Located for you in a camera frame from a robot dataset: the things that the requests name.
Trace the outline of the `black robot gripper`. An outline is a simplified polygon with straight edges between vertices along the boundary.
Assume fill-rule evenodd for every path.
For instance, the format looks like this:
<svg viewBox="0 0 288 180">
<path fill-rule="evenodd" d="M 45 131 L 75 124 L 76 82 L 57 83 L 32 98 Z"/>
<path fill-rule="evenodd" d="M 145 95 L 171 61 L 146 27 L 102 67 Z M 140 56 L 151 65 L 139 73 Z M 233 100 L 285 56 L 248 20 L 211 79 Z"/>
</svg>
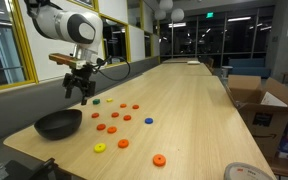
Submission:
<svg viewBox="0 0 288 180">
<path fill-rule="evenodd" d="M 87 104 L 87 97 L 95 94 L 95 81 L 90 80 L 92 75 L 92 65 L 85 65 L 82 69 L 72 69 L 70 73 L 66 73 L 62 86 L 66 89 L 65 98 L 71 98 L 72 89 L 78 87 L 82 92 L 81 105 Z"/>
</svg>

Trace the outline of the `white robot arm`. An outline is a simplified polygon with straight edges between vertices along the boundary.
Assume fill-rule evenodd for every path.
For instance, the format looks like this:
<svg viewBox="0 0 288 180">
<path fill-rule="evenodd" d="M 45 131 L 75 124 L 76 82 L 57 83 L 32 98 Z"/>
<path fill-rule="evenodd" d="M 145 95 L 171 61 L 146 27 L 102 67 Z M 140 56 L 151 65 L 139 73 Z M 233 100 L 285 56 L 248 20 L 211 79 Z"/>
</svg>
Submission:
<svg viewBox="0 0 288 180">
<path fill-rule="evenodd" d="M 81 104 L 86 105 L 87 98 L 95 94 L 96 83 L 90 81 L 90 76 L 105 65 L 105 61 L 98 56 L 102 20 L 89 12 L 65 11 L 50 0 L 24 2 L 27 14 L 41 36 L 74 44 L 72 55 L 52 53 L 49 59 L 58 65 L 70 67 L 71 72 L 65 74 L 62 83 L 66 89 L 65 97 L 70 98 L 72 89 L 78 87 L 82 93 Z"/>
</svg>

